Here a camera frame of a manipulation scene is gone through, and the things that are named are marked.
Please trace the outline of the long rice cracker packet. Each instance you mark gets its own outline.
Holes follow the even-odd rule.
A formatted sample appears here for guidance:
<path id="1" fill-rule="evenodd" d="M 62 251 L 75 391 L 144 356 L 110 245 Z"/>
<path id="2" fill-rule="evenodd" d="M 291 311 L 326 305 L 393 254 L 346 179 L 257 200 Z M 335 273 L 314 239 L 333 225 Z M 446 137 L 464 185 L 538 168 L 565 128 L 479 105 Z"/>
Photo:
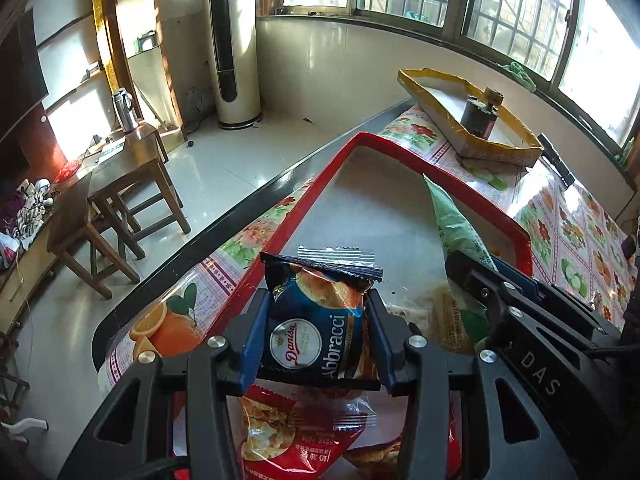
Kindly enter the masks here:
<path id="1" fill-rule="evenodd" d="M 474 344 L 463 326 L 461 309 L 448 285 L 436 287 L 418 302 L 390 304 L 387 311 L 415 325 L 419 333 L 449 352 L 473 354 Z"/>

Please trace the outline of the green snack packet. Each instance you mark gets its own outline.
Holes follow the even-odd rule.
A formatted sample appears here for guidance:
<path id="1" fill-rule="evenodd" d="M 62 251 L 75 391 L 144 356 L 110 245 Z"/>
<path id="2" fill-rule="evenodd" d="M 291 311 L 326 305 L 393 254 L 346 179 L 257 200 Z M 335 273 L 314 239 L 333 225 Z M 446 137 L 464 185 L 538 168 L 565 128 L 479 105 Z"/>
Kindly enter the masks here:
<path id="1" fill-rule="evenodd" d="M 457 250 L 470 257 L 474 262 L 481 263 L 491 271 L 498 269 L 491 259 L 484 242 L 473 228 L 471 222 L 458 209 L 451 196 L 426 174 L 423 179 L 431 194 L 437 231 L 442 244 L 442 253 L 447 259 Z M 450 278 L 447 284 L 457 300 L 458 306 L 464 310 L 462 314 L 463 326 L 474 344 L 474 351 L 480 348 L 490 334 L 490 327 L 486 316 L 486 308 L 475 300 L 468 292 Z"/>

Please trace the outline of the blue Danisa cookie bag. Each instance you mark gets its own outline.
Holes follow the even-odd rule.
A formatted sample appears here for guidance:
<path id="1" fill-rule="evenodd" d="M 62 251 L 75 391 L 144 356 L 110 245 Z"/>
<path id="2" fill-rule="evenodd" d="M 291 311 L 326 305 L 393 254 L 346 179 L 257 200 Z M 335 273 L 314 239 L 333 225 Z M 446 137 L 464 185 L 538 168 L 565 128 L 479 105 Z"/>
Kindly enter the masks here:
<path id="1" fill-rule="evenodd" d="M 260 261 L 271 296 L 262 368 L 305 386 L 373 382 L 364 296 L 383 270 L 268 252 Z"/>

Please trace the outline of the red chip bag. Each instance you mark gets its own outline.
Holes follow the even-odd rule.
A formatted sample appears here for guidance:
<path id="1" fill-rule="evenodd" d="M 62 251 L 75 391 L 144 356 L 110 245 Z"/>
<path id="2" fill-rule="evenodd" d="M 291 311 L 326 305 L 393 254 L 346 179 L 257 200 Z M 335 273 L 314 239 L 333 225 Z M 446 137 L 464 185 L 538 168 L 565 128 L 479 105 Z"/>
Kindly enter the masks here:
<path id="1" fill-rule="evenodd" d="M 239 445 L 245 479 L 318 479 L 376 423 L 364 394 L 292 396 L 251 386 L 239 398 L 245 437 Z"/>

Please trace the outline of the fruit flower patterned tablecloth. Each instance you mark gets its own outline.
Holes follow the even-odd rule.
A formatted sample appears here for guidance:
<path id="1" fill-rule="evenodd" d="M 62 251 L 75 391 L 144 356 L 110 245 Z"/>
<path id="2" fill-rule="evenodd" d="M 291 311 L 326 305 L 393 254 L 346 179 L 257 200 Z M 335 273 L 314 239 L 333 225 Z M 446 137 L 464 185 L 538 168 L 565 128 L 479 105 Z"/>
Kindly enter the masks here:
<path id="1" fill-rule="evenodd" d="M 398 108 L 399 116 L 378 136 L 451 174 L 512 217 L 529 236 L 534 278 L 559 286 L 586 304 L 593 302 L 608 322 L 623 326 L 638 270 L 623 254 L 625 233 L 581 184 L 565 186 L 544 160 L 527 170 L 460 160 L 419 105 Z M 241 221 L 219 242 L 201 233 L 194 238 L 194 249 L 151 276 L 145 296 L 129 297 L 115 308 L 94 335 L 92 351 L 101 391 L 109 392 L 130 367 L 131 327 L 159 302 L 183 295 L 195 285 L 190 312 L 196 326 L 206 332 L 218 322 L 259 252 L 316 177 L 311 171 L 292 184 L 290 192 L 277 192 L 268 206 L 258 206 L 248 196 L 244 204 L 253 215 L 250 222 Z"/>

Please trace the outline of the black flashlight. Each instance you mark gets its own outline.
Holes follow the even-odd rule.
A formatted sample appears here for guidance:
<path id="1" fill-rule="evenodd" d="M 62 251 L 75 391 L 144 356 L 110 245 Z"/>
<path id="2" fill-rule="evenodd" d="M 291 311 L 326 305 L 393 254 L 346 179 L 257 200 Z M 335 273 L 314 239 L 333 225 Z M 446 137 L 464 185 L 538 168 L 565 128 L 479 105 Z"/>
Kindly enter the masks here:
<path id="1" fill-rule="evenodd" d="M 537 136 L 538 142 L 542 146 L 542 154 L 550 164 L 554 167 L 555 171 L 560 176 L 563 184 L 569 188 L 575 183 L 574 174 L 570 171 L 567 164 L 564 162 L 559 152 L 555 149 L 552 142 L 549 140 L 548 136 L 546 136 L 543 132 L 539 133 Z"/>

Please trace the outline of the red rimmed white tray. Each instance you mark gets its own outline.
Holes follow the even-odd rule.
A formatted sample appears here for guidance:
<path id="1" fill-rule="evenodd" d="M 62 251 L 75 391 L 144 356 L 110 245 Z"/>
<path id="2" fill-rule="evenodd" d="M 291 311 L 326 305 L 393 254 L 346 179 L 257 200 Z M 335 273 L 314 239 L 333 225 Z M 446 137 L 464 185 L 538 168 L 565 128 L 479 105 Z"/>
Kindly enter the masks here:
<path id="1" fill-rule="evenodd" d="M 426 292 L 446 284 L 446 259 L 424 174 L 455 203 L 465 204 L 508 238 L 513 245 L 515 266 L 525 274 L 532 273 L 529 237 L 512 218 L 462 181 L 397 144 L 366 132 L 353 136 L 316 177 L 273 234 L 266 252 L 376 266 L 383 270 L 383 277 L 370 290 L 378 291 L 384 306 L 394 288 Z M 257 290 L 268 290 L 260 260 L 247 278 L 258 284 Z M 246 311 L 254 295 L 255 292 L 239 294 L 235 301 L 239 315 Z M 262 368 L 262 361 L 257 378 L 293 384 L 268 373 Z M 378 379 L 378 368 L 373 382 L 349 380 L 337 386 L 305 387 L 385 389 Z"/>

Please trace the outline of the dark jar with cork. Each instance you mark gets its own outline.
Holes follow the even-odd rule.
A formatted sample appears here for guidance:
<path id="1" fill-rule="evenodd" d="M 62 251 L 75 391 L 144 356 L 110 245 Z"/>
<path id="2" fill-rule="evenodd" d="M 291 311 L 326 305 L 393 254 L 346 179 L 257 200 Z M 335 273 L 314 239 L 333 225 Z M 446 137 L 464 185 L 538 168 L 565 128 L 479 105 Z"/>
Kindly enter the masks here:
<path id="1" fill-rule="evenodd" d="M 486 87 L 482 98 L 468 96 L 460 124 L 473 136 L 488 140 L 498 119 L 503 94 Z"/>

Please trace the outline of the yellow cardboard box lid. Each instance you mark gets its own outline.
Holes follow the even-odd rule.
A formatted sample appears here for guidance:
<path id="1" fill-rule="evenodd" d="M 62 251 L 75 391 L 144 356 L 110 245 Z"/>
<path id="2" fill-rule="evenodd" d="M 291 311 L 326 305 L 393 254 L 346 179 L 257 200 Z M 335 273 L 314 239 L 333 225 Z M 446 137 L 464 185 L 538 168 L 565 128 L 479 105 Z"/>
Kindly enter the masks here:
<path id="1" fill-rule="evenodd" d="M 531 167 L 544 148 L 525 124 L 502 104 L 502 95 L 431 68 L 401 68 L 397 80 L 466 158 Z"/>

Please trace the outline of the green cloth on sill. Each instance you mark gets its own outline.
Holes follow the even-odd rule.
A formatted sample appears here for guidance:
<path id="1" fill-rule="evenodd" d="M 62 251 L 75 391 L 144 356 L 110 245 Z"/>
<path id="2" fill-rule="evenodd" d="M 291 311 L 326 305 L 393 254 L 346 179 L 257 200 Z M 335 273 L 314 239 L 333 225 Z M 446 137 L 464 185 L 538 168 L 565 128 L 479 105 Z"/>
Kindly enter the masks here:
<path id="1" fill-rule="evenodd" d="M 509 76 L 520 84 L 523 88 L 525 88 L 529 93 L 535 93 L 537 90 L 537 86 L 534 83 L 527 70 L 521 66 L 520 63 L 516 61 L 512 61 L 509 64 L 504 64 L 502 69 L 505 70 Z"/>

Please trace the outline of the wooden stool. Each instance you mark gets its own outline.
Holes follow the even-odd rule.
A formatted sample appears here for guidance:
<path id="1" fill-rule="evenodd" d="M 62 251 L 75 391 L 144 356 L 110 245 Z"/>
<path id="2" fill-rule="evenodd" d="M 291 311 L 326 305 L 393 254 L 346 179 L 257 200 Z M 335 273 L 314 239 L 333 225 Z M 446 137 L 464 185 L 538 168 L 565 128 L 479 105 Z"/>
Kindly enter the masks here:
<path id="1" fill-rule="evenodd" d="M 171 223 L 191 232 L 160 136 L 130 133 L 118 143 L 119 151 L 58 196 L 47 242 L 50 254 L 105 299 L 112 292 L 103 281 L 116 272 L 140 282 L 126 253 L 143 259 L 145 237 Z"/>

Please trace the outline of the steel electric kettle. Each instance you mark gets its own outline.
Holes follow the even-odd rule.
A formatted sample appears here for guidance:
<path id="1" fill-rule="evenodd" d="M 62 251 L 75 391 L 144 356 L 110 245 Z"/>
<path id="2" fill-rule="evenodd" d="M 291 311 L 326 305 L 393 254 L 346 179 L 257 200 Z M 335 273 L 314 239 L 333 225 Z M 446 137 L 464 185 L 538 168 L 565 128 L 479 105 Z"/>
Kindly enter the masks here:
<path id="1" fill-rule="evenodd" d="M 120 128 L 124 133 L 130 133 L 138 128 L 140 119 L 134 109 L 134 98 L 125 89 L 119 88 L 112 95 L 114 111 L 116 113 Z"/>

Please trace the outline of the white tower air conditioner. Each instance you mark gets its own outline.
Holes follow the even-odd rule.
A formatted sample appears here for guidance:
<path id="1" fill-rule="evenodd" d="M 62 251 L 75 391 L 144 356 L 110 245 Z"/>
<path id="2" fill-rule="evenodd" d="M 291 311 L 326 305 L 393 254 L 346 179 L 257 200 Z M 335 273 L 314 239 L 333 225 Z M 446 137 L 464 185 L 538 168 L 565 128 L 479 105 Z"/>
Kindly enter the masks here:
<path id="1" fill-rule="evenodd" d="M 218 125 L 244 129 L 262 118 L 256 0 L 202 0 Z"/>

